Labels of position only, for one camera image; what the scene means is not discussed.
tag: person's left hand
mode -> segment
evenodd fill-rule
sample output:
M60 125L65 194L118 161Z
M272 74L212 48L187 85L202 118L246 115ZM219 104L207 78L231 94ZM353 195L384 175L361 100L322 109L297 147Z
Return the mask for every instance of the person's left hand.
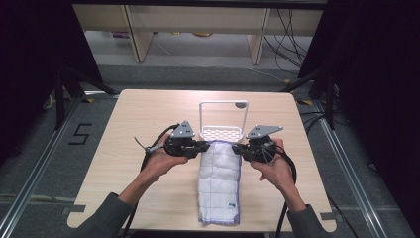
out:
M163 135L158 144L164 143L168 134ZM186 157L173 157L166 153L164 148L157 149L151 155L142 173L150 176L153 181L157 181L160 176L165 175L172 167L188 162Z

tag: floor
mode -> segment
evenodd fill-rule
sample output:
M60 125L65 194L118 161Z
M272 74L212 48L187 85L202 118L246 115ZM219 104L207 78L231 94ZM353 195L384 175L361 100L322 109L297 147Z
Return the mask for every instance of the floor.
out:
M248 70L250 73L266 75L284 85L287 78L280 77L272 72L284 70L289 73L290 71L290 75L295 77L294 73L298 71L295 63L277 58L267 42L263 45L260 63L253 65L248 51L247 38L240 35L214 34L210 37L202 38L190 33L181 33L179 35L156 33L146 60L142 63L135 62L130 42L127 39L114 38L109 32L86 32L85 36L96 62L100 66L243 69ZM267 36L267 41L274 46L278 45L274 36ZM296 42L302 49L308 49L311 38L296 37ZM294 48L294 45L288 39L284 41L284 44L288 49ZM299 62L296 53L287 50L284 53L294 61ZM308 87L310 87L310 83L302 87L302 89L297 89L295 92L295 97L299 104L298 108L302 113L302 123L306 127L311 121L314 121L314 114L311 112L316 109L322 109L322 102L310 101L309 106L305 104L308 98L306 95ZM97 100L97 103L104 104L101 108L105 109L100 113L109 115L112 112L115 100ZM91 108L89 108L88 104L82 104L77 110L76 113L79 115L79 118L75 122L71 122L74 125L70 126L75 126L80 121L83 121ZM54 123L53 114L53 109L48 110L45 115L39 118L38 126L34 128L26 141L27 144L24 145L24 147L26 146L30 149L24 150L19 155L19 157L25 157L26 159L24 161L15 160L1 168L0 214L5 214L8 211L16 194L20 192L20 188L27 182L27 177L31 175L33 167L37 165L38 157L44 152L45 147L42 145L47 145L50 137L54 136L54 130L51 127ZM97 121L102 120L103 123L101 125L106 125L106 117L94 119ZM335 120L337 125L335 131L329 130L328 125L321 120L314 124L308 132L308 138L317 160L323 183L327 192L334 198L331 204L336 213L338 229L332 234L333 237L355 237L346 220L353 224L360 237L414 237L386 186L374 170L367 166L368 157L364 153L363 145L359 144L358 136L349 126L345 115L335 114ZM103 129L95 128L94 130L103 131ZM97 145L100 140L100 134L92 136L92 138L92 140L96 140L92 143ZM39 143L39 146L31 146L34 143ZM338 149L332 149L334 145L339 145ZM83 150L74 152L75 160L81 154L87 157L93 156L95 148L92 146ZM58 148L54 153L58 156L68 157L68 154L72 152L69 150L61 151ZM57 232L69 230L65 226L65 209L74 202L74 197L77 194L77 189L74 187L77 186L69 185L68 189L63 189L62 184L64 181L61 180L72 178L71 175L65 175L71 171L78 170L82 174L85 173L89 162L83 163L76 165L77 163L72 161L60 163L52 161L49 164L48 169L41 175L40 184L35 189L34 195L31 196L31 205L20 214L22 217L18 224L15 224L15 230L11 234L12 237L25 237L28 234L32 237L56 237ZM60 172L62 167L71 168L71 170L62 170ZM62 177L57 177L57 172L61 173ZM83 177L73 179L74 183L78 183L83 180ZM358 193L360 192L358 187L362 188L362 194ZM45 194L46 192L43 191L48 190L57 190L57 193L49 197L35 195ZM338 204L338 207L333 205L333 201ZM363 208L361 204L367 204L369 207ZM50 220L49 217L54 218L54 223L48 222ZM285 234L284 237L292 237L292 235Z

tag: desk leg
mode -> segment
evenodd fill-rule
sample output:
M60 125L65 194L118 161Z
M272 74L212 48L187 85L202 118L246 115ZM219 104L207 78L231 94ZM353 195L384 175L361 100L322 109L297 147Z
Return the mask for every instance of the desk leg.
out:
M130 6L124 5L121 6L124 15L126 16L125 20L128 27L128 34L130 36L130 41L133 49L133 53L136 59L136 62L143 62L148 52L149 45L151 44L152 37L154 33L152 32L142 32L141 26L133 19L133 15L130 13Z
M269 12L269 9L263 9L262 11L260 34L248 35L248 45L250 46L251 59L253 61L253 65L257 65L260 63L260 58L263 50L263 36L265 35L265 29L268 25Z

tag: white towel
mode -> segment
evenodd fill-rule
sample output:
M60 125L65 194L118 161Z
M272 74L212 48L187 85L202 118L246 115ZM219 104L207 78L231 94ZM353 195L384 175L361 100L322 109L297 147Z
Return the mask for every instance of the white towel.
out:
M235 155L229 142L209 143L210 148L201 155L198 220L206 224L239 224L241 156Z

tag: gray carpet floor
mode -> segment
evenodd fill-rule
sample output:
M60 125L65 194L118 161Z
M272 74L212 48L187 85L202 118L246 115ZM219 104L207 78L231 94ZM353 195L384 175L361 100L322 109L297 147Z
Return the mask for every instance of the gray carpet floor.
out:
M267 69L253 71L245 68L222 67L101 65L100 71L106 84L118 90L155 88L279 91L285 86L283 82L285 79L291 79L292 82L296 80L295 74ZM309 99L307 93L310 86L311 83L307 83L294 90L293 95L296 100ZM83 87L86 90L96 90L88 84L83 84ZM116 101L117 99L95 98L91 103L78 105L12 237L62 237L71 231L71 228L66 225L67 213L65 210L71 207L77 196ZM315 111L315 107L311 105L298 105L297 107L301 113ZM7 211L13 196L19 192L47 144L53 132L54 116L54 108L40 115L33 125L33 130L28 134L27 140L21 145L22 153L10 158L0 168L0 212L2 214ZM302 115L302 123L313 116L313 114ZM351 158L357 175L389 237L414 237L380 176L367 167L368 156L345 114L336 113L334 118L336 133ZM89 134L89 138L84 145L69 145L71 142L81 140L81 138L73 136L80 123L91 124L91 126L83 127L82 131ZM367 223L319 123L313 125L308 133L308 138L326 191L338 204L346 219L355 227L359 236L371 237ZM333 207L333 210L338 224L337 230L332 233L333 237L354 237L337 209ZM185 234L178 235L178 237L185 237ZM285 233L283 237L293 236L290 233Z

